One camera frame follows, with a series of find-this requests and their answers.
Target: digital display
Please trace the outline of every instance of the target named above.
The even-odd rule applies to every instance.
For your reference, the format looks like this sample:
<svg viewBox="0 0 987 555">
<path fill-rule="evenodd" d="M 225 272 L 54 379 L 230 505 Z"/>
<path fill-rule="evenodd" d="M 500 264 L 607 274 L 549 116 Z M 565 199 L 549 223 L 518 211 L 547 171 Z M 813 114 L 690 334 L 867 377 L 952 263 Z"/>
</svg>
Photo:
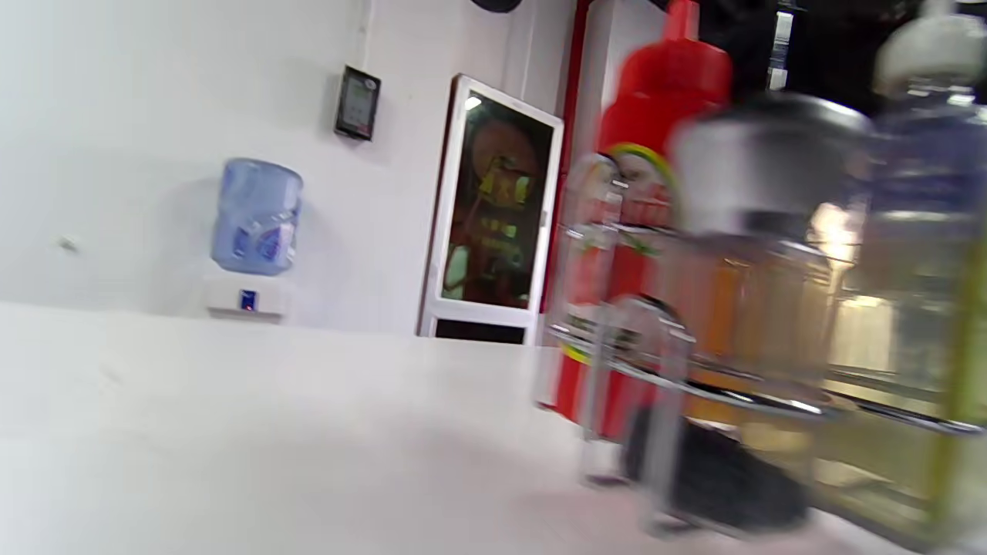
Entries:
<svg viewBox="0 0 987 555">
<path fill-rule="evenodd" d="M 528 308 L 554 128 L 473 92 L 442 297 Z"/>
<path fill-rule="evenodd" d="M 362 79 L 349 79 L 346 82 L 346 103 L 342 107 L 342 121 L 366 131 L 370 125 L 372 111 L 373 91 Z"/>
</svg>

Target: white cap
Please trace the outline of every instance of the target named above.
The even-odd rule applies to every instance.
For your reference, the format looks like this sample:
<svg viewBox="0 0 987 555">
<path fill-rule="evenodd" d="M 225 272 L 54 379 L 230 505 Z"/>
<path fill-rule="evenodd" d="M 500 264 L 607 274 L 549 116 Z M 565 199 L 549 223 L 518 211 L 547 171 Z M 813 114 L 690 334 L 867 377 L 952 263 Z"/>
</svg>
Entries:
<svg viewBox="0 0 987 555">
<path fill-rule="evenodd" d="M 957 14 L 953 0 L 925 0 L 920 17 L 881 47 L 874 89 L 887 96 L 913 77 L 937 75 L 972 84 L 983 69 L 986 40 L 980 18 Z"/>
</svg>

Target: wall-mounted device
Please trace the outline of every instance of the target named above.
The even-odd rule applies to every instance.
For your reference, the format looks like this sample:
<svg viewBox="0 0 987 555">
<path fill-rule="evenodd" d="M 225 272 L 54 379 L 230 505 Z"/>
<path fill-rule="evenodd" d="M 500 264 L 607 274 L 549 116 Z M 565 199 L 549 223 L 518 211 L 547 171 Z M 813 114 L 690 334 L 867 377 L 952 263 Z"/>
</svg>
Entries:
<svg viewBox="0 0 987 555">
<path fill-rule="evenodd" d="M 373 125 L 380 100 L 380 79 L 347 66 L 342 73 L 336 133 L 358 140 L 373 140 Z"/>
</svg>

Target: blue water jug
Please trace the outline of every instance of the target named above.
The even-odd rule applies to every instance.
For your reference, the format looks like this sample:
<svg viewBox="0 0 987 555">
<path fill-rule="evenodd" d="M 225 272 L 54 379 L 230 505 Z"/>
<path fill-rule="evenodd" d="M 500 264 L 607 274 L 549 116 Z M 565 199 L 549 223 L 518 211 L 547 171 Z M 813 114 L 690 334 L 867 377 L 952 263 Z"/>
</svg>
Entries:
<svg viewBox="0 0 987 555">
<path fill-rule="evenodd" d="M 230 272 L 276 276 L 291 268 L 302 178 L 277 164 L 226 163 L 212 260 Z"/>
</svg>

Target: white wall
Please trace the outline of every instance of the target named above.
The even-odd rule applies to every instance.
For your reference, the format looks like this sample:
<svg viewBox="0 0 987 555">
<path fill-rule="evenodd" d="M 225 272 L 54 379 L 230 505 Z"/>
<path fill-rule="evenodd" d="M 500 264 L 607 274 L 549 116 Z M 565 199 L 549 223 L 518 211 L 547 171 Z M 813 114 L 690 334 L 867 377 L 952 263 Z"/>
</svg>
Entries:
<svg viewBox="0 0 987 555">
<path fill-rule="evenodd" d="M 617 96 L 627 56 L 661 39 L 665 13 L 648 0 L 596 0 L 589 7 L 579 76 L 572 162 L 595 151 L 600 117 Z"/>
<path fill-rule="evenodd" d="M 374 0 L 364 42 L 365 1 L 0 0 L 0 300 L 204 316 L 221 166 L 254 156 L 306 182 L 286 323 L 411 333 L 452 76 L 520 71 L 553 111 L 566 45 L 509 55 L 516 16 L 466 0 Z M 364 58 L 383 98 L 355 144 L 326 121 Z"/>
</svg>

